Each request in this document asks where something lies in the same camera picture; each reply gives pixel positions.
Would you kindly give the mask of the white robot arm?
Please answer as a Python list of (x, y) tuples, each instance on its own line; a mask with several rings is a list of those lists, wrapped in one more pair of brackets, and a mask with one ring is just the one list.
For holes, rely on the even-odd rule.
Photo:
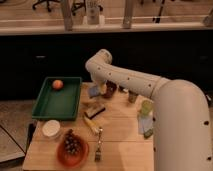
[(85, 63), (92, 81), (111, 81), (154, 101), (154, 171), (213, 171), (208, 102), (194, 83), (116, 67), (106, 49)]

